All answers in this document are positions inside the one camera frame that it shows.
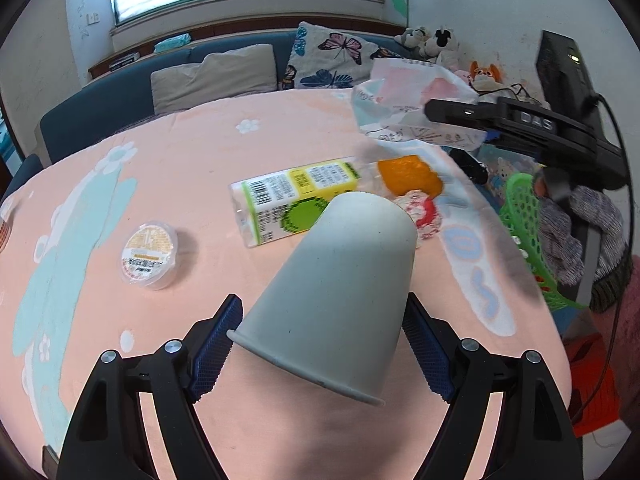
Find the grey gloved right hand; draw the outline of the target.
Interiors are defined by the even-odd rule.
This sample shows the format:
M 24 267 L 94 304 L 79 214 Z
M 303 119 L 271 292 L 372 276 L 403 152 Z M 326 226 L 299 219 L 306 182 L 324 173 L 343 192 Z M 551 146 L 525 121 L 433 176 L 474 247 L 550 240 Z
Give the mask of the grey gloved right hand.
M 538 240 L 544 264 L 556 284 L 565 288 L 582 286 L 588 269 L 588 231 L 596 230 L 599 252 L 588 306 L 594 313 L 603 313 L 623 298 L 634 270 L 622 214 L 608 196 L 583 185 L 572 188 L 557 202 L 550 193 L 548 175 L 549 170 L 544 169 L 533 180 L 539 200 Z

